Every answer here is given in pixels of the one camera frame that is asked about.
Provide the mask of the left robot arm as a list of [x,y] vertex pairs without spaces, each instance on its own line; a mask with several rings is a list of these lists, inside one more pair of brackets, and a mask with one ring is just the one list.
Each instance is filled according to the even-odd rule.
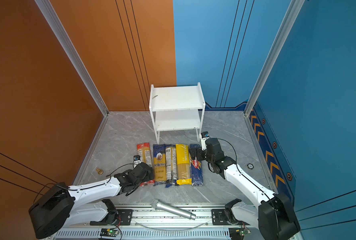
[[106,179],[86,185],[55,184],[28,210],[37,239],[45,239],[63,227],[90,223],[107,226],[121,219],[111,197],[129,196],[142,183],[154,178],[154,170],[146,163],[122,173],[113,171]]

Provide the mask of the blue yellow spaghetti bag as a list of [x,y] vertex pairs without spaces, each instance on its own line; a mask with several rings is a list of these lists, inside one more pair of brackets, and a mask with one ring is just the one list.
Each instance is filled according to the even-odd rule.
[[155,186],[165,184],[167,181],[166,146],[153,145]]

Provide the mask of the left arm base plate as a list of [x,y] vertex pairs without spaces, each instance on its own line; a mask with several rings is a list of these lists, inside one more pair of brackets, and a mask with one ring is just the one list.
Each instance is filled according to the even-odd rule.
[[120,209],[108,212],[99,222],[90,221],[91,226],[130,226],[133,217],[133,210]]

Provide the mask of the clear label spaghetti bag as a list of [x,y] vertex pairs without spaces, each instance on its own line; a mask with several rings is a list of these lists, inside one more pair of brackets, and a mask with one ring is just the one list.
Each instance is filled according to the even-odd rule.
[[175,145],[165,145],[166,151],[166,174],[167,181],[166,187],[172,187],[177,185],[178,170],[177,170],[177,154]]

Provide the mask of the red spaghetti bag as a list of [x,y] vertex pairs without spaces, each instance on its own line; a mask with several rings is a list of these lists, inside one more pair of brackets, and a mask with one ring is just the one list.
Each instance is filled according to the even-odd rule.
[[154,169],[151,157],[151,149],[149,143],[143,143],[137,145],[137,153],[141,157],[141,161],[146,163],[151,168],[152,178],[149,181],[141,183],[141,187],[152,186],[155,184]]

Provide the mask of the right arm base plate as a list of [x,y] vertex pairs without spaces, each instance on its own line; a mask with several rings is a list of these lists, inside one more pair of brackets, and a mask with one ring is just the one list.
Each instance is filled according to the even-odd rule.
[[232,217],[230,217],[229,214],[226,213],[227,211],[225,209],[212,209],[211,210],[211,215],[212,215],[212,224],[214,226],[223,226],[223,225],[242,225],[242,226],[249,226],[248,223],[245,223],[243,221],[237,221],[233,220]]

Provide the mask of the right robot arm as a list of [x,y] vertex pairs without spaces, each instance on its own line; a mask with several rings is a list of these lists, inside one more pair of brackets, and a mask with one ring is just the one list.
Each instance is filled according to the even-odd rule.
[[230,222],[246,222],[258,229],[265,240],[288,240],[301,231],[293,205],[286,194],[276,194],[258,183],[237,164],[225,156],[220,139],[201,138],[199,155],[213,171],[237,187],[253,204],[240,200],[229,202],[225,210]]

